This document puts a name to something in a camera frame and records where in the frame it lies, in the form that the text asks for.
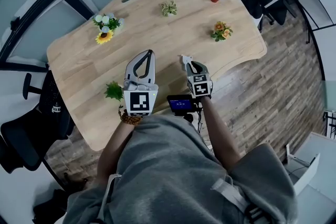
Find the person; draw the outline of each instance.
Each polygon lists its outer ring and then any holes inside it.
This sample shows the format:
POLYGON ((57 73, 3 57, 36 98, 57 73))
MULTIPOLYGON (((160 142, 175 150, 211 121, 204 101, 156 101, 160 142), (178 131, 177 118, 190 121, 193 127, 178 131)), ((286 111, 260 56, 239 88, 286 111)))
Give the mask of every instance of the person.
POLYGON ((201 103, 214 153, 180 117, 121 122, 94 187, 69 197, 64 224, 296 223, 293 185, 272 148, 241 158, 211 99, 201 103))

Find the small screen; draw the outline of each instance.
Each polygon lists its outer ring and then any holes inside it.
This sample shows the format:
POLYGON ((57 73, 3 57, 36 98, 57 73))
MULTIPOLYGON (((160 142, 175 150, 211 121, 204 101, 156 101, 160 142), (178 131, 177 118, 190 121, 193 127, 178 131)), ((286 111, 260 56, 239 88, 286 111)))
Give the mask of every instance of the small screen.
POLYGON ((192 105, 190 103, 190 100, 170 100, 170 107, 172 110, 191 110, 192 105))

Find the wooden floor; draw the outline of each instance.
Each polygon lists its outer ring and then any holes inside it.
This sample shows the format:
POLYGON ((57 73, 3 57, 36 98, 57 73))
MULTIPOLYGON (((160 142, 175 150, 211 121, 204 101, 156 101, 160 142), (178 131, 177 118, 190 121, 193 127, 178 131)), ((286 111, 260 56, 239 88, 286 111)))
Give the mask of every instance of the wooden floor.
MULTIPOLYGON (((268 142, 284 160, 287 143, 295 151, 311 131, 321 134, 325 128, 318 57, 313 41, 306 44, 306 26, 297 13, 287 15, 283 26, 265 20, 267 54, 236 66, 215 84, 212 100, 242 153, 268 142)), ((205 124, 201 134, 208 141, 205 124)), ((100 154, 75 128, 68 140, 52 145, 46 160, 61 179, 66 172, 91 182, 100 154)))

